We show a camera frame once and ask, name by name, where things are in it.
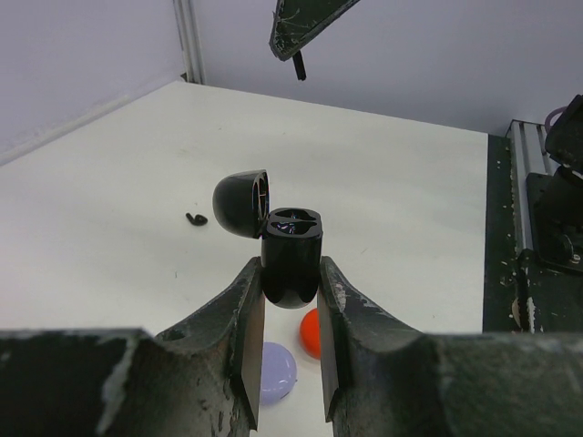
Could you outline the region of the black earbud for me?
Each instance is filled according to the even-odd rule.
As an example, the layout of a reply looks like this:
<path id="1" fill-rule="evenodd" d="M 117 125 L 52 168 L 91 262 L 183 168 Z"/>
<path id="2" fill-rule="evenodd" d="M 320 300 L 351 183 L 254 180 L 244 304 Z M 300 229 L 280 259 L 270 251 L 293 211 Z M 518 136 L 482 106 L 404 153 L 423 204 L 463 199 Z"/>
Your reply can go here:
<path id="1" fill-rule="evenodd" d="M 305 65 L 302 58 L 302 52 L 298 51 L 292 56 L 295 73 L 299 81 L 305 81 L 307 78 Z"/>
<path id="2" fill-rule="evenodd" d="M 200 214 L 196 214 L 196 215 L 192 215 L 191 213 L 187 212 L 185 214 L 185 217 L 187 219 L 187 221 L 195 227 L 202 227 L 205 226 L 208 223 L 208 219 Z"/>

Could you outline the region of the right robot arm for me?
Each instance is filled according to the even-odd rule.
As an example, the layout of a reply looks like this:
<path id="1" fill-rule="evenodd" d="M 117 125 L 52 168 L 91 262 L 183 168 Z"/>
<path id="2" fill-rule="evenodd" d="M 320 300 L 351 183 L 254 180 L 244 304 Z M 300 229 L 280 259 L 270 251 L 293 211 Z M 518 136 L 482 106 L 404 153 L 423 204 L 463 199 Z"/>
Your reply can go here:
<path id="1" fill-rule="evenodd" d="M 272 53 L 291 60 L 297 79 L 307 78 L 301 49 L 355 5 L 354 1 L 279 1 L 273 13 Z M 538 262 L 552 270 L 582 273 L 582 96 L 576 95 L 546 125 L 547 156 L 558 163 L 552 176 L 525 179 L 529 234 Z"/>

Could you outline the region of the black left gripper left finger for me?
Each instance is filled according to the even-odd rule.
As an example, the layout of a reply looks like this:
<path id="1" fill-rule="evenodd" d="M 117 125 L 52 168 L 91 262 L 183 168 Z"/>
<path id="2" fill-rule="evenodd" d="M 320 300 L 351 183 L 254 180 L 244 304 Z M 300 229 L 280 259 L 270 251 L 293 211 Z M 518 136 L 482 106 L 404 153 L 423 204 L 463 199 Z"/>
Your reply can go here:
<path id="1" fill-rule="evenodd" d="M 4 436 L 246 436 L 259 422 L 265 300 L 250 259 L 157 335 L 3 330 Z"/>

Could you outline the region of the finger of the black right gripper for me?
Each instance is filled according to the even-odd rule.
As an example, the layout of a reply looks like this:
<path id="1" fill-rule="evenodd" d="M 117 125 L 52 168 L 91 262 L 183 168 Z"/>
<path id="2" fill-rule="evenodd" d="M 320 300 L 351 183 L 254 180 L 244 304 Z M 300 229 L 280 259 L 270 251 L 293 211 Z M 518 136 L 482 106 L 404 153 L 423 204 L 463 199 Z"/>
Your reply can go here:
<path id="1" fill-rule="evenodd" d="M 291 59 L 358 0 L 279 0 L 273 13 L 270 49 L 281 61 Z"/>

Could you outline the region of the black earbud charging case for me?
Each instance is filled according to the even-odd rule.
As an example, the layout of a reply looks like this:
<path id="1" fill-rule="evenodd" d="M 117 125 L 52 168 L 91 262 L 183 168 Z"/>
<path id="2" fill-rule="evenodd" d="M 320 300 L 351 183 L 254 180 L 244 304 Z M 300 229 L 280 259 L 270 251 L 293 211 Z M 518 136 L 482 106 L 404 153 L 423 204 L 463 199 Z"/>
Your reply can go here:
<path id="1" fill-rule="evenodd" d="M 213 213 L 229 233 L 261 241 L 266 299 L 280 308 L 302 308 L 312 302 L 319 287 L 322 219 L 305 208 L 271 210 L 270 200 L 266 170 L 233 174 L 215 187 Z"/>

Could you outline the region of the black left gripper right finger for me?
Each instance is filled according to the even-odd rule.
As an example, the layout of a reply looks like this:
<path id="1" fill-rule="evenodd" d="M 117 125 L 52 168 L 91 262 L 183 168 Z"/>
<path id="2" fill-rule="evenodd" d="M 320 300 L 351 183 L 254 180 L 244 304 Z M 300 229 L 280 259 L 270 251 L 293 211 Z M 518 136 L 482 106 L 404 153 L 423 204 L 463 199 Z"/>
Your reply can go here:
<path id="1" fill-rule="evenodd" d="M 577 334 L 428 334 L 320 264 L 324 417 L 337 436 L 579 436 Z"/>

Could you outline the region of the orange earbud charging case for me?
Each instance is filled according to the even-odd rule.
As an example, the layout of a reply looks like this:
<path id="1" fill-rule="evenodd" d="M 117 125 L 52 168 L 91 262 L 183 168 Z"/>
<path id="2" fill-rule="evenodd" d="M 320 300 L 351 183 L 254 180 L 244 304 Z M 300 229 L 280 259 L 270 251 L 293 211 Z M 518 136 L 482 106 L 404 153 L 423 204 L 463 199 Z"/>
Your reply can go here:
<path id="1" fill-rule="evenodd" d="M 314 359 L 321 358 L 320 324 L 318 310 L 309 310 L 300 323 L 300 342 L 303 349 Z"/>

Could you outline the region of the purple earbud charging case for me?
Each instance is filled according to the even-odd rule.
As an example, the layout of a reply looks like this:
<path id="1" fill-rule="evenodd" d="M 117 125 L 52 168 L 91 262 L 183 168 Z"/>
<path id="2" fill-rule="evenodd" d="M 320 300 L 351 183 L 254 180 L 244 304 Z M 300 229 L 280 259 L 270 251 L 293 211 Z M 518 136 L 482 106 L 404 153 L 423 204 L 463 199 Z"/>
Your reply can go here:
<path id="1" fill-rule="evenodd" d="M 297 364 L 280 343 L 266 341 L 262 348 L 260 406 L 273 405 L 289 395 L 297 382 Z"/>

